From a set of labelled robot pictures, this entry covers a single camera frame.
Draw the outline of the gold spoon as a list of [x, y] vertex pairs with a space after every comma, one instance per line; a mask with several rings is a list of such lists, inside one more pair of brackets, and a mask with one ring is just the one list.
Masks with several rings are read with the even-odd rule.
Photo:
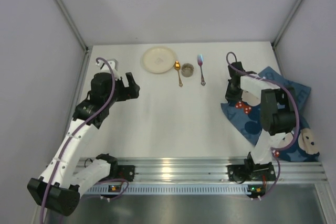
[[178, 78], [179, 78], [179, 86], [182, 87], [183, 86], [183, 83], [182, 83], [182, 79], [181, 79], [181, 76], [180, 76], [180, 69], [181, 69], [181, 65], [178, 61], [176, 61], [174, 63], [174, 69], [177, 71], [177, 74], [178, 74]]

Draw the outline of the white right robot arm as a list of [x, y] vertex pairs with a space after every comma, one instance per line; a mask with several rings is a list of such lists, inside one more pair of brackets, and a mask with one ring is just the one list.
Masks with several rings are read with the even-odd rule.
[[260, 100], [260, 137], [254, 149], [244, 159], [249, 174], [264, 173], [272, 169], [272, 157], [291, 148], [299, 133], [299, 111], [295, 90], [275, 81], [259, 77], [254, 72], [245, 72], [242, 63], [228, 64], [229, 84], [225, 98], [248, 114], [250, 109], [242, 104], [243, 92]]

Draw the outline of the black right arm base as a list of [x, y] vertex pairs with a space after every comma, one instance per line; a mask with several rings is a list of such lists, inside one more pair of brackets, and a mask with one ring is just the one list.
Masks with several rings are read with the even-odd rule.
[[229, 165], [227, 166], [228, 177], [230, 182], [242, 184], [244, 182], [261, 182], [263, 179], [275, 181], [276, 175], [271, 163], [247, 167], [246, 165]]

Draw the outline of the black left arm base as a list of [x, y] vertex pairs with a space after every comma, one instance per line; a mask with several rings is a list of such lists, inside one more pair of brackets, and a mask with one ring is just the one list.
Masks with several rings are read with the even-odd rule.
[[118, 165], [116, 167], [110, 168], [110, 172], [107, 177], [99, 180], [99, 182], [105, 182], [111, 179], [125, 179], [132, 182], [135, 176], [135, 166], [134, 165]]

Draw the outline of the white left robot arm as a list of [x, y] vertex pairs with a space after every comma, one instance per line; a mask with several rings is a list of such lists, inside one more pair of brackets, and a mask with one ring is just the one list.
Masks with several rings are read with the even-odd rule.
[[63, 216], [71, 215], [81, 196], [93, 185], [106, 180], [124, 180], [120, 177], [117, 158], [99, 154], [79, 173], [75, 168], [83, 150], [100, 129], [116, 102], [136, 99], [140, 87], [132, 73], [125, 74], [128, 86], [122, 78], [114, 78], [108, 72], [96, 73], [91, 80], [91, 89], [79, 103], [73, 114], [70, 127], [60, 148], [50, 164], [38, 178], [27, 184], [35, 203]]

